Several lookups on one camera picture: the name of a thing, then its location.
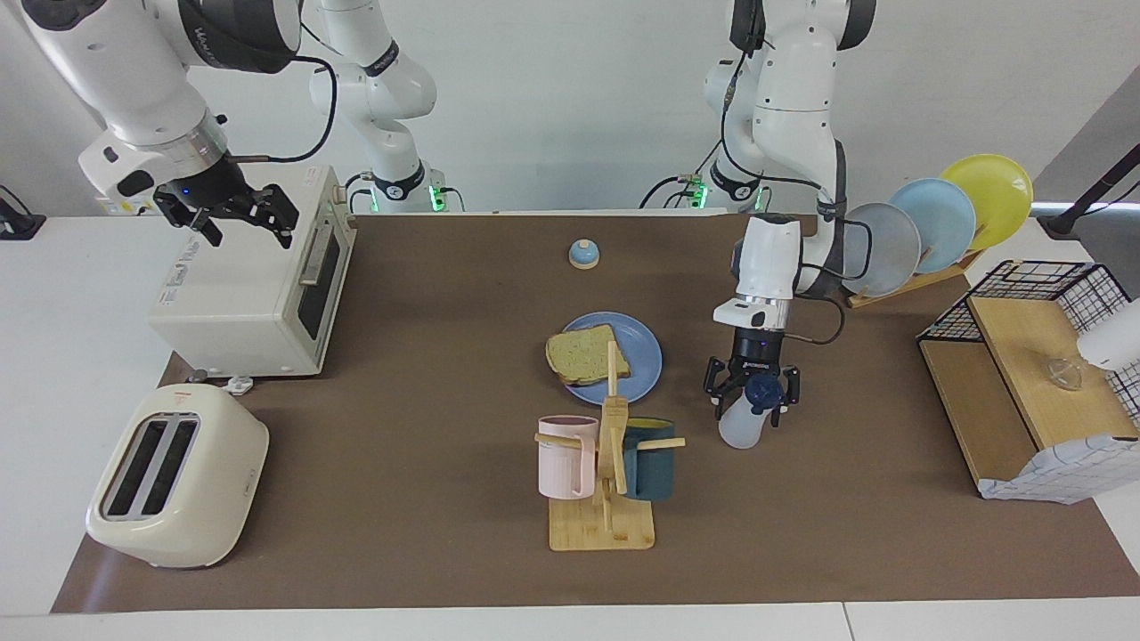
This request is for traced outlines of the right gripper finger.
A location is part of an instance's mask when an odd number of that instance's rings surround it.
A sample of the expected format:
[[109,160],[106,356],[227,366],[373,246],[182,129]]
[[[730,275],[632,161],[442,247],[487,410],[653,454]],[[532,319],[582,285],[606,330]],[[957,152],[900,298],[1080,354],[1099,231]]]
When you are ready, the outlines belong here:
[[181,200],[158,200],[156,206],[171,226],[197,232],[204,240],[207,240],[212,248],[220,248],[223,243],[223,232],[220,232],[213,224],[211,206],[186,206]]
[[271,232],[274,238],[280,243],[280,248],[290,250],[300,212],[280,185],[269,182],[260,190],[251,188],[241,194],[241,203],[249,208],[246,216],[249,224]]

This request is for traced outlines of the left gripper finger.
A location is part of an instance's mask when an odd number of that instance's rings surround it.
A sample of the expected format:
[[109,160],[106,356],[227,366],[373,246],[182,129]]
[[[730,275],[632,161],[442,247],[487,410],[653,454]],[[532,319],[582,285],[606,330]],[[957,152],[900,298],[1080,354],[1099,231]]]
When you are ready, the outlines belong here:
[[769,412],[769,425],[779,427],[785,412],[801,401],[801,370],[787,365],[781,370],[774,370],[773,375],[780,386],[780,398],[777,405]]
[[728,362],[710,357],[705,370],[705,393],[708,393],[715,417],[724,417],[725,409],[736,400],[742,389],[742,360],[733,356]]

